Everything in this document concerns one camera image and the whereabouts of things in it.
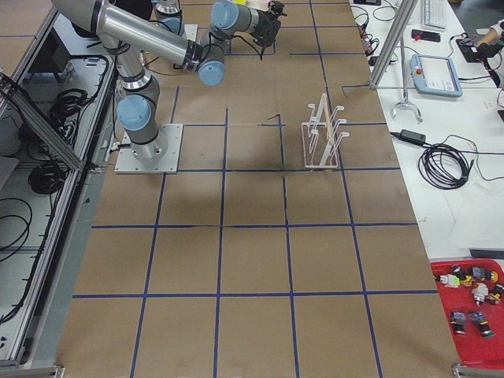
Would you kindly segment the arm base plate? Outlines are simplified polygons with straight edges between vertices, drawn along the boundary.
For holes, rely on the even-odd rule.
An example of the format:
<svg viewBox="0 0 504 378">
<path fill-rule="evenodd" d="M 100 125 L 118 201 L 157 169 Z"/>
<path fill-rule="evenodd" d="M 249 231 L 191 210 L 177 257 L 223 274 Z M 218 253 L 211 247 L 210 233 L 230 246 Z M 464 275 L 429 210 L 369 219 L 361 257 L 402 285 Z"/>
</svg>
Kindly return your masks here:
<svg viewBox="0 0 504 378">
<path fill-rule="evenodd" d="M 118 174 L 177 174 L 183 124 L 159 124 L 157 138 L 145 145 L 133 143 L 127 132 L 117 155 L 115 173 Z"/>
</svg>

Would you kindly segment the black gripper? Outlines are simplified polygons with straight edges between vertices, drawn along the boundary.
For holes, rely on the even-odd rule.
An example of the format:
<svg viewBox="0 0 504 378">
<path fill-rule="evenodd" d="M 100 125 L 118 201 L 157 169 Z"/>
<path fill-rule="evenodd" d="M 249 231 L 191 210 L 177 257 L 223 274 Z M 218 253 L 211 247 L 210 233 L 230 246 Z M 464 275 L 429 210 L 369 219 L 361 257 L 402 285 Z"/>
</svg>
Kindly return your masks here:
<svg viewBox="0 0 504 378">
<path fill-rule="evenodd" d="M 280 1 L 269 1 L 268 10 L 258 10 L 258 45 L 271 46 L 281 27 L 280 17 L 284 17 L 284 4 Z"/>
</svg>

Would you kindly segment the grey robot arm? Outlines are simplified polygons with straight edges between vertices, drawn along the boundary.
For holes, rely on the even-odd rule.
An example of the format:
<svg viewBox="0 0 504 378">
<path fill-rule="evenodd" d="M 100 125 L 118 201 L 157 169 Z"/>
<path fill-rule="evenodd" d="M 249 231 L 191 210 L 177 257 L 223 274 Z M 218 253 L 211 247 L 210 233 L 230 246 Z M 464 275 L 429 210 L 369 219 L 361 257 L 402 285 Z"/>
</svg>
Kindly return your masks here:
<svg viewBox="0 0 504 378">
<path fill-rule="evenodd" d="M 117 118 L 129 138 L 131 155 L 143 164 L 156 165 L 169 149 L 169 137 L 155 120 L 159 83 L 143 67 L 139 51 L 150 51 L 197 72 L 204 84 L 216 86 L 225 74 L 226 42 L 208 34 L 196 43 L 109 1 L 54 1 L 53 5 L 76 26 L 98 36 L 117 59 L 125 90 L 117 105 Z"/>
<path fill-rule="evenodd" d="M 176 35 L 185 36 L 182 7 L 179 1 L 152 1 L 157 24 Z M 212 38 L 229 40 L 237 32 L 248 33 L 254 43 L 270 47 L 281 27 L 280 17 L 285 17 L 284 4 L 266 1 L 266 8 L 249 7 L 236 1 L 216 1 L 210 13 Z"/>
</svg>

